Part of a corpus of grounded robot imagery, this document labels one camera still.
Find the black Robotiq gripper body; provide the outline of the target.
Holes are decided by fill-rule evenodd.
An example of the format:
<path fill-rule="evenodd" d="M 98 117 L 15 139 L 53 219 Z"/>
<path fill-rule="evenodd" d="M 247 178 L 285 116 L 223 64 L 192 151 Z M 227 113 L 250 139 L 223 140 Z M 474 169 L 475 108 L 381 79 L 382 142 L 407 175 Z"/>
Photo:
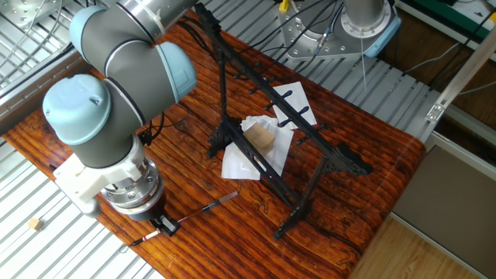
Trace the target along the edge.
<path fill-rule="evenodd" d="M 143 210 L 140 209 L 137 213 L 130 214 L 129 217 L 138 222 L 159 219 L 166 213 L 164 209 L 166 202 L 167 199 L 165 194 L 161 194 L 152 205 L 147 205 Z"/>

